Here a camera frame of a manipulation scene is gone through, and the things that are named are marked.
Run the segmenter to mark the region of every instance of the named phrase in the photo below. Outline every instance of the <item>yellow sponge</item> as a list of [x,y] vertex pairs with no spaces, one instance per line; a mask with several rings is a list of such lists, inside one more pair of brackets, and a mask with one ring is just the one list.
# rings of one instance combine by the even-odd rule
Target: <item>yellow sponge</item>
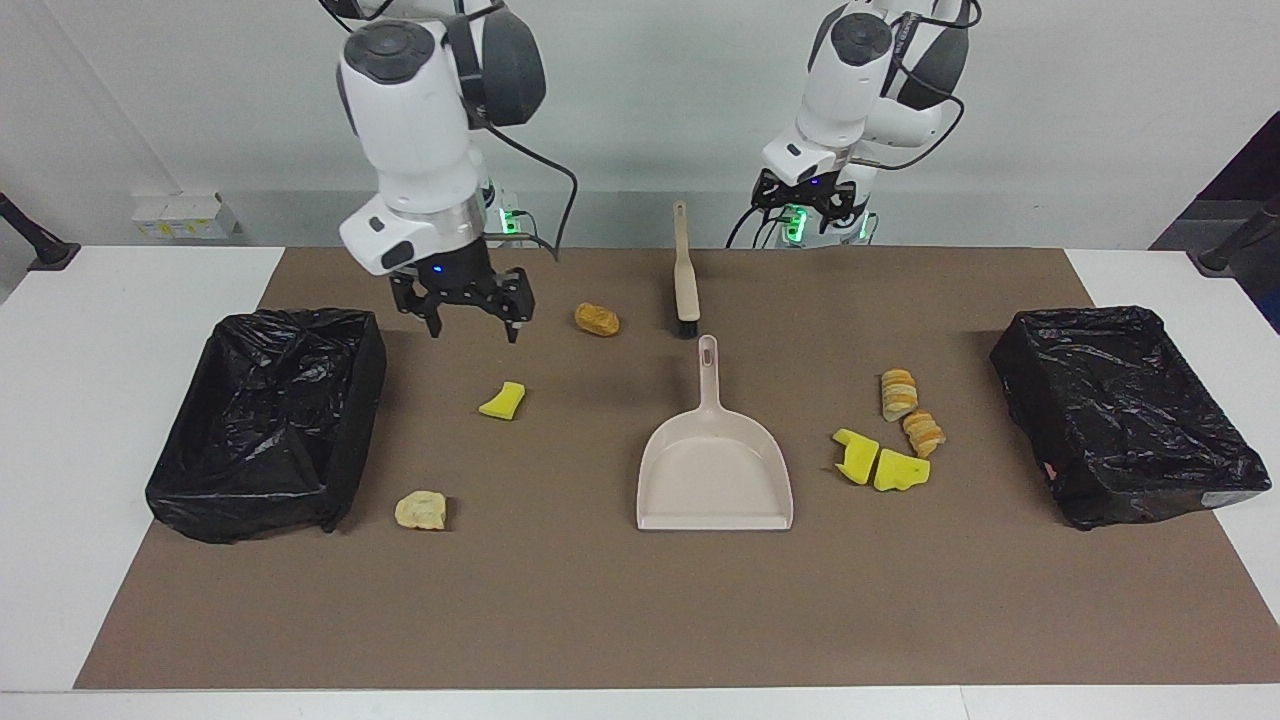
[[840,474],[849,478],[850,482],[865,486],[870,479],[872,465],[876,462],[876,452],[879,451],[879,443],[845,428],[836,430],[836,434],[831,436],[831,439],[845,446],[845,461],[837,464],[836,469],[840,470]]
[[908,457],[892,450],[881,451],[879,465],[876,466],[876,479],[872,484],[884,492],[908,489],[929,480],[929,461]]
[[493,400],[480,406],[480,414],[499,420],[511,420],[516,416],[516,407],[525,398],[525,386],[520,383],[502,383],[502,389]]

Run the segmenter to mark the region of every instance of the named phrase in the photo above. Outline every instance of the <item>white table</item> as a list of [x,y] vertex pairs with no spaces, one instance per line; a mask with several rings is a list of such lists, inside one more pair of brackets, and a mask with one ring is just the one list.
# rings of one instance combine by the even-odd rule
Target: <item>white table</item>
[[[138,478],[151,473],[209,328],[256,307],[280,255],[86,247],[0,305],[0,719],[1280,716],[1280,685],[73,692],[151,521]],[[1280,337],[1235,283],[1202,278],[1181,254],[1069,256],[1097,305],[1164,316],[1245,439],[1280,469]],[[1280,492],[1217,516],[1275,615]]]

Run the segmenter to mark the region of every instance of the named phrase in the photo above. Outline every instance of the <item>black stand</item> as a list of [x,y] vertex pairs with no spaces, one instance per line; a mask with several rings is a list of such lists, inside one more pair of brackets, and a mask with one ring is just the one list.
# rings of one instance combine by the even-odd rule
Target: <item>black stand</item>
[[1275,234],[1280,229],[1280,223],[1276,220],[1280,220],[1280,195],[1267,200],[1261,210],[1254,213],[1217,247],[1203,252],[1189,250],[1187,255],[1190,256],[1196,269],[1207,278],[1234,277],[1230,268],[1231,258],[1240,250]]
[[63,242],[24,215],[3,192],[0,192],[0,218],[8,220],[13,229],[36,249],[36,259],[27,265],[28,270],[61,270],[79,252],[78,242]]

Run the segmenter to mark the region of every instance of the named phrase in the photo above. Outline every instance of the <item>green indicator light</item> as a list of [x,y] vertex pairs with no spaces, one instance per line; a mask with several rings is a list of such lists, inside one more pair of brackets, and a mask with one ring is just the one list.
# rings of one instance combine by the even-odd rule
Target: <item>green indicator light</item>
[[498,214],[502,217],[502,232],[504,234],[515,234],[520,232],[520,220],[513,218],[511,213],[499,208]]
[[804,224],[809,220],[809,210],[799,205],[787,205],[787,227],[782,236],[791,245],[800,245],[804,241]]

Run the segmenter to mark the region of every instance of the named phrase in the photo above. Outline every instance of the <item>dustpan handle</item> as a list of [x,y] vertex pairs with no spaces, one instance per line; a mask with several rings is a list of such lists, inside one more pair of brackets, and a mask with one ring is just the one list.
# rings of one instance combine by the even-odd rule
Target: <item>dustpan handle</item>
[[721,407],[719,404],[719,345],[716,336],[698,338],[698,377],[701,387],[699,407]]

